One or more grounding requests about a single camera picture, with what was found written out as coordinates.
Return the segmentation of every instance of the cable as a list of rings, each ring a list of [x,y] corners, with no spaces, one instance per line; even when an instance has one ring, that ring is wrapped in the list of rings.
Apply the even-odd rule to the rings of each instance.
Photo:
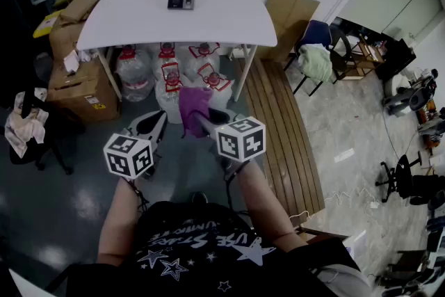
[[[147,211],[147,205],[149,204],[149,201],[146,200],[143,193],[136,188],[136,185],[134,184],[133,181],[130,182],[129,180],[125,179],[122,176],[120,176],[120,178],[122,178],[126,183],[128,183],[128,185],[133,189],[134,193],[140,198],[140,205],[138,205],[138,211],[140,213],[145,213]]]
[[[361,191],[359,191],[359,189],[358,189],[357,187],[353,187],[353,189],[351,189],[349,193],[346,193],[346,192],[341,192],[340,194],[338,194],[338,193],[334,193],[331,197],[325,198],[324,201],[326,202],[327,200],[331,200],[333,197],[337,197],[337,204],[340,205],[340,204],[341,204],[341,199],[340,199],[340,197],[341,197],[342,195],[345,195],[346,197],[350,198],[350,195],[352,194],[352,192],[354,191],[354,189],[357,191],[357,196],[361,195],[364,191],[366,191],[366,192],[369,194],[369,196],[370,196],[371,198],[373,198],[373,201],[374,201],[374,202],[376,202],[376,203],[381,203],[381,201],[377,200],[372,194],[369,193],[369,191],[366,189],[366,187],[364,187]],[[370,205],[370,204],[368,204],[368,205],[365,207],[365,214],[366,214],[367,216],[370,216],[371,218],[373,218],[371,215],[369,215],[369,214],[366,213],[366,209],[369,207],[369,205]],[[297,216],[301,216],[301,215],[303,215],[304,213],[307,214],[307,217],[308,217],[309,219],[312,219],[312,218],[314,217],[314,214],[310,215],[308,211],[304,211],[304,212],[302,212],[302,213],[300,213],[300,214],[296,214],[296,215],[294,215],[294,216],[290,216],[289,219],[290,219],[290,218],[295,218],[295,217],[297,217]]]
[[[410,142],[408,143],[408,147],[406,148],[405,154],[407,154],[408,150],[410,149],[410,145],[411,145],[411,141],[412,141],[412,139],[413,139],[413,138],[416,136],[416,134],[418,134],[418,133],[419,133],[419,132],[416,131],[416,132],[414,132],[414,134],[412,134],[411,140],[410,140]]]
[[[227,171],[224,170],[224,175],[222,176],[222,179],[225,182],[225,191],[227,194],[227,203],[229,205],[229,208],[234,211],[234,207],[232,204],[232,195],[230,194],[230,184],[232,183],[232,181],[234,180],[234,178],[241,172],[241,170],[250,162],[250,160],[248,161],[244,161],[231,175],[228,179],[226,179],[226,175],[227,175]],[[249,215],[249,213],[247,211],[239,211],[236,212],[238,214],[244,214],[244,215]]]
[[[385,120],[385,107],[384,107],[384,106],[382,107],[382,117],[383,117],[383,123],[385,124],[385,129],[387,130],[387,134],[388,134],[389,142],[391,143],[392,149],[394,150],[394,154],[396,154],[397,161],[398,161],[398,160],[400,160],[400,158],[399,158],[398,155],[397,155],[396,149],[394,148],[394,144],[392,143],[392,140],[391,140],[391,136],[389,135],[389,131],[388,131],[388,127],[387,127],[387,122],[386,122],[386,120]]]

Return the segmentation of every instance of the gray floor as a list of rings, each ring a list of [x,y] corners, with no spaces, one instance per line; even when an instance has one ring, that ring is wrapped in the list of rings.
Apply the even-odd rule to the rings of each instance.
[[[234,78],[227,59],[221,61],[221,72]],[[229,107],[247,114],[244,98]],[[139,103],[124,102],[120,119],[88,125],[84,135],[61,141],[60,150],[74,167],[71,176],[65,175],[52,153],[44,171],[32,163],[14,166],[8,143],[0,140],[0,236],[6,238],[14,270],[46,287],[69,264],[95,261],[100,229],[118,181],[108,173],[102,148],[113,132],[158,109],[154,93]],[[0,120],[6,114],[0,113]],[[167,126],[157,151],[162,159],[153,178],[143,182],[145,197],[151,203],[184,202],[192,192],[203,191],[211,202],[227,205],[223,172],[208,152],[212,141],[181,139],[182,134],[182,125]],[[235,184],[231,190],[234,208],[245,209]]]
[[[286,73],[292,89],[296,88],[303,75],[295,65]],[[295,97],[314,151],[323,195],[330,198],[346,192],[350,198],[343,194],[340,204],[337,197],[326,200],[326,209],[306,226],[345,235],[366,230],[366,249],[357,263],[366,275],[377,275],[394,259],[397,250],[426,247],[426,206],[407,205],[396,193],[377,209],[369,206],[373,201],[370,194],[382,199],[383,188],[375,187],[376,179],[383,175],[380,162],[385,161],[389,167],[397,163],[383,121],[383,89],[377,76],[372,73],[361,81],[324,83],[309,97],[314,87],[306,80]],[[418,150],[422,157],[428,156],[419,136],[413,138],[418,125],[414,113],[401,118],[385,113],[385,120],[398,156],[406,150],[410,161],[417,158]],[[349,149],[354,149],[354,155],[336,162]],[[414,174],[425,171],[420,165],[412,167]]]

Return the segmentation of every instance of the wooden floor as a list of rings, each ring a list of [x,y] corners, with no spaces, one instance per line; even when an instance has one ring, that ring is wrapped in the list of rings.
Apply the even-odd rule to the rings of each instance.
[[[244,60],[235,62],[241,71]],[[264,169],[282,206],[290,216],[324,209],[314,155],[282,65],[254,59],[243,94],[250,114],[266,124]],[[293,222],[305,220],[307,214]]]

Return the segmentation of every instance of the star print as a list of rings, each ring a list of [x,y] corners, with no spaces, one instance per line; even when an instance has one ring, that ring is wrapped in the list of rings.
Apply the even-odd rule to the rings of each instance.
[[[206,259],[209,260],[210,262],[213,262],[214,259],[216,259],[216,258],[217,258],[217,256],[215,255],[214,252],[212,252],[211,254],[207,254],[207,257],[206,257]]]
[[[238,260],[249,259],[258,266],[263,266],[263,256],[275,250],[275,248],[262,248],[261,238],[255,238],[250,246],[233,245],[233,249],[238,250],[242,255]]]
[[[153,268],[154,264],[156,263],[157,259],[160,259],[162,257],[168,257],[168,255],[164,255],[162,252],[163,250],[159,250],[159,251],[151,251],[148,250],[148,253],[141,259],[138,260],[138,262],[141,261],[145,261],[148,260],[149,264],[150,264],[150,268]]]
[[[226,292],[228,289],[231,289],[232,286],[229,286],[229,281],[226,282],[220,282],[220,286],[218,289],[222,289],[223,292]]]
[[[165,266],[165,270],[162,271],[161,276],[171,275],[176,281],[179,281],[179,274],[181,272],[188,271],[185,267],[179,265],[179,258],[173,262],[161,260],[161,263]]]

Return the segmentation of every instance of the white table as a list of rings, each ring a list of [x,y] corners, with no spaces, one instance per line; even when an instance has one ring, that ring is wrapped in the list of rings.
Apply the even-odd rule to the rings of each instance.
[[[277,36],[261,0],[195,0],[193,10],[169,10],[167,0],[100,0],[83,27],[77,49],[148,42],[241,44],[246,64],[234,96],[237,101],[257,46],[273,47]],[[110,78],[101,51],[99,57]]]

